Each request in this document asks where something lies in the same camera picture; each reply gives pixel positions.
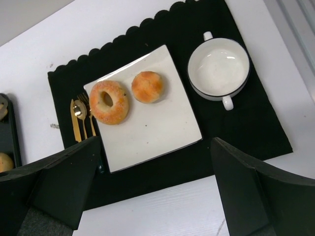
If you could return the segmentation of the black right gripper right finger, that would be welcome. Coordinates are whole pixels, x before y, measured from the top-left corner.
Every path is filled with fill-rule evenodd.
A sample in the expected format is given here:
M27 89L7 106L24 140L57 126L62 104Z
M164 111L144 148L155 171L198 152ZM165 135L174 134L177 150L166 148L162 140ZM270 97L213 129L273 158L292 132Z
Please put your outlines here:
M211 158L231 236L313 236L315 181L243 153L220 138Z

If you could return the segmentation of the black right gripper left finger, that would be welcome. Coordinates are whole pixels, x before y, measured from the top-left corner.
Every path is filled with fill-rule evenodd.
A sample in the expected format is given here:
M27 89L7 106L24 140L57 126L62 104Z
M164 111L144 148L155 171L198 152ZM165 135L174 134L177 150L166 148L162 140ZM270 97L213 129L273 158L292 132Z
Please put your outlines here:
M2 236L71 236L78 229L100 158L100 138L0 175Z

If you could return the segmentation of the round orange bread roll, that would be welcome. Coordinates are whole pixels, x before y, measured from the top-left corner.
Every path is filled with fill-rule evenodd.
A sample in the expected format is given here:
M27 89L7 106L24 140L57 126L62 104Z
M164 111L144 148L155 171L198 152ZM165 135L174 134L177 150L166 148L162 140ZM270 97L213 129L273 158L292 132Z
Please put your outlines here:
M153 71L143 71L136 75L131 83L136 100L142 103L154 103L160 99L164 90L162 77Z

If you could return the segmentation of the oval speckled bread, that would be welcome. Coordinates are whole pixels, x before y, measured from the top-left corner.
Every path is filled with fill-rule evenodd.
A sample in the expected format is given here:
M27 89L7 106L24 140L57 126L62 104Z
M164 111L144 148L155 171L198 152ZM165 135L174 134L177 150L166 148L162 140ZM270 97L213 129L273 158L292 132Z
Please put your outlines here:
M8 101L2 95L0 96L0 121L8 114Z

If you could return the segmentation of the gold knife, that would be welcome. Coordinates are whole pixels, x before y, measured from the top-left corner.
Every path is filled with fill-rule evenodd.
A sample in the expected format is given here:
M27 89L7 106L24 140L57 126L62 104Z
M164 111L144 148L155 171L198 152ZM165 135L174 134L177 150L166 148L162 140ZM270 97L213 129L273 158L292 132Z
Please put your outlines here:
M80 128L78 124L78 119L75 116L73 107L74 107L74 100L72 99L70 102L70 114L71 114L71 120L72 120L73 133L74 133L75 141L81 142L82 139L81 139L81 133L80 133Z

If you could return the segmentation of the black serving tray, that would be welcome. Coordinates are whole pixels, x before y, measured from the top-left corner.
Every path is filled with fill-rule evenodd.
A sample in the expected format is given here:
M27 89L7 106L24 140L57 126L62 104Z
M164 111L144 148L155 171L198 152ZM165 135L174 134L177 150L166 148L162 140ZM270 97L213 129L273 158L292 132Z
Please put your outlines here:
M8 101L8 114L0 121L0 152L7 154L14 162L14 167L22 166L20 146L18 140L14 106L9 97L1 93Z

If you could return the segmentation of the black scalloped placemat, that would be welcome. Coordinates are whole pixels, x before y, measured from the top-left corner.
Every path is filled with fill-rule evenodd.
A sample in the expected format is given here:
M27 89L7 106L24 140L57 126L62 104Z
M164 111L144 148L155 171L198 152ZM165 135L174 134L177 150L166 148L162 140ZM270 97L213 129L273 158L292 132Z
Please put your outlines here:
M219 102L200 97L189 83L187 65L203 33L233 39L243 44L227 4L222 0L188 0L130 27L125 34L100 49L58 66L48 73L63 145L76 143L70 116L70 100L83 85L166 45L188 94L203 139L196 144L116 174L104 167L96 174L86 202L93 209L168 187L211 176L212 138L219 137L260 160L292 152L291 144L251 67L249 80L234 97L234 109L226 111Z

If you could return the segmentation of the gold spoon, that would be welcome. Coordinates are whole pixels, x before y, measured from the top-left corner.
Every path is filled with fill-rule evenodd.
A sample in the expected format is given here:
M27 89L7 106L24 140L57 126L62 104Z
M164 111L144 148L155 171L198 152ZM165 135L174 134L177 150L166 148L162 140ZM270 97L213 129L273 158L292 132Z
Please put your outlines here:
M73 106L75 116L82 121L84 139L87 139L86 127L85 127L85 119L87 116L87 109L84 103L81 100L75 100Z

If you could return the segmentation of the gold fork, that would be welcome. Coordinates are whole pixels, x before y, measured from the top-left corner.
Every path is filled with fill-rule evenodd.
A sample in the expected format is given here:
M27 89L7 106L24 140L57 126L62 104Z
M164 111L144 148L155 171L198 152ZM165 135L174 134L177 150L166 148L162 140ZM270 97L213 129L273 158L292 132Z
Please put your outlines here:
M85 104L85 106L88 110L88 116L90 119L90 126L91 126L91 130L92 130L92 134L93 134L93 136L96 136L96 131L95 131L94 123L93 123L93 115L91 113L91 108L89 105L88 97L85 93L81 93L81 94L77 95L77 98Z

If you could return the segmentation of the white square plate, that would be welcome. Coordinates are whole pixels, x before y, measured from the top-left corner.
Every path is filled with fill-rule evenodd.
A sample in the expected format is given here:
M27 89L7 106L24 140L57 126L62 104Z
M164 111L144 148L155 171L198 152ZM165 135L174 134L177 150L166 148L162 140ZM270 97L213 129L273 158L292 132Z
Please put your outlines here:
M163 78L161 98L151 104L135 99L134 77L153 71ZM166 45L83 86L89 94L98 81L119 82L129 99L129 111L118 125L97 122L111 173L127 169L202 140L193 109Z

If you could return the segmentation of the white two-handled bowl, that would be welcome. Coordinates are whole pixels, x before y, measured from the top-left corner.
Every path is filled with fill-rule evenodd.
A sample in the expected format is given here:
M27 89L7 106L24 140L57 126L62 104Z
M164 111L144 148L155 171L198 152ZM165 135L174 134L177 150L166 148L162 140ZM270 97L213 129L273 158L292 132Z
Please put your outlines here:
M210 101L221 101L227 111L234 108L237 95L250 74L250 58L235 40L203 33L204 42L190 56L187 72L193 89Z

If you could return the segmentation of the aluminium rail right side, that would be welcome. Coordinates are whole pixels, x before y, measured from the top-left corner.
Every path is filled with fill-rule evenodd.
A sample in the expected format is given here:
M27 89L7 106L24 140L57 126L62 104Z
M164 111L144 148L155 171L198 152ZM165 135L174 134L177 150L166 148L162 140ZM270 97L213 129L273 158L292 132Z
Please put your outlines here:
M315 2L313 0L277 1L311 69L315 71Z

